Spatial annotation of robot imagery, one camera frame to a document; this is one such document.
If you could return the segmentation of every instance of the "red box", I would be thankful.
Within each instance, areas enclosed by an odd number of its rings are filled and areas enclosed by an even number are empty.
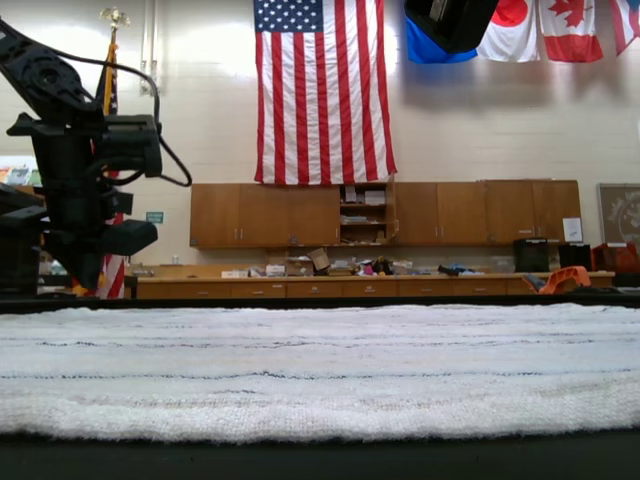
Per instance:
[[[596,271],[640,273],[640,259],[633,243],[604,243],[591,251]]]

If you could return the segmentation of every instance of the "red stripes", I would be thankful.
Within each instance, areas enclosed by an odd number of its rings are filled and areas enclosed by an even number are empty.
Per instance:
[[[338,53],[338,90],[340,95],[340,125],[342,137],[342,176],[345,184],[355,183],[353,171],[353,137],[351,131],[351,95],[349,88],[349,52],[345,0],[336,2],[336,41]]]
[[[327,60],[324,34],[316,33],[316,73],[318,77],[318,124],[320,130],[320,182],[331,184],[331,154],[329,147],[329,99],[327,97]]]
[[[362,141],[367,180],[378,179],[376,149],[371,125],[371,64],[366,0],[356,0],[358,14],[358,55],[360,57],[360,90],[362,92]]]
[[[255,181],[264,181],[264,80],[262,78],[262,61],[264,45],[262,32],[256,32],[256,65],[258,67],[258,168]]]
[[[271,34],[271,55],[273,58],[273,123],[276,140],[275,183],[284,185],[285,174],[285,137],[284,137],[284,93],[282,84],[282,36]]]
[[[549,60],[555,62],[589,63],[603,57],[600,42],[595,35],[563,35],[544,37]]]
[[[624,38],[624,24],[622,21],[622,12],[616,0],[609,0],[611,7],[611,19],[613,20],[613,33],[616,39],[616,51],[620,55],[627,48],[627,41]]]
[[[296,88],[296,129],[298,144],[298,184],[309,185],[309,132],[307,130],[307,74],[304,33],[293,34]]]
[[[380,108],[382,109],[382,123],[384,124],[384,140],[387,147],[387,171],[388,174],[396,173],[395,158],[391,145],[391,120],[389,116],[389,96],[387,94],[387,67],[384,62],[384,0],[376,0],[378,17],[378,94],[380,95]]]

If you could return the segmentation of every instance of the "paper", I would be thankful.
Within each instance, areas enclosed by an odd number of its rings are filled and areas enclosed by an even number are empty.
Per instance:
[[[580,218],[563,218],[564,241],[582,242],[582,220]]]
[[[344,200],[347,203],[356,203],[358,196],[356,195],[356,187],[345,187]]]

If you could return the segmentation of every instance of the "wooden countertop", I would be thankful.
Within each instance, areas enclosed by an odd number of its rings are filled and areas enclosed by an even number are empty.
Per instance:
[[[140,284],[162,284],[162,283],[260,283],[260,282],[384,282],[393,280],[511,280],[520,279],[524,273],[486,273],[482,275],[460,275],[459,277],[449,277],[447,275],[390,275],[386,277],[260,277],[260,278],[220,278],[220,277],[140,277]],[[540,278],[548,278],[550,273],[535,273]],[[592,272],[591,278],[613,278],[615,273]]]

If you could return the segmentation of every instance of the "box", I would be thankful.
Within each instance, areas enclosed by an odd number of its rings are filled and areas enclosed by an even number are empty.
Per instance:
[[[267,277],[284,277],[286,268],[284,265],[267,265]]]
[[[311,277],[313,276],[313,262],[307,256],[287,259],[288,277]]]
[[[249,278],[248,270],[229,270],[222,272],[222,278]]]
[[[318,250],[314,250],[309,253],[309,258],[311,258],[313,266],[318,271],[325,270],[331,265],[329,262],[329,256],[327,255],[327,250],[324,248],[319,248]]]
[[[386,192],[384,190],[368,190],[364,192],[364,203],[367,205],[386,205]]]

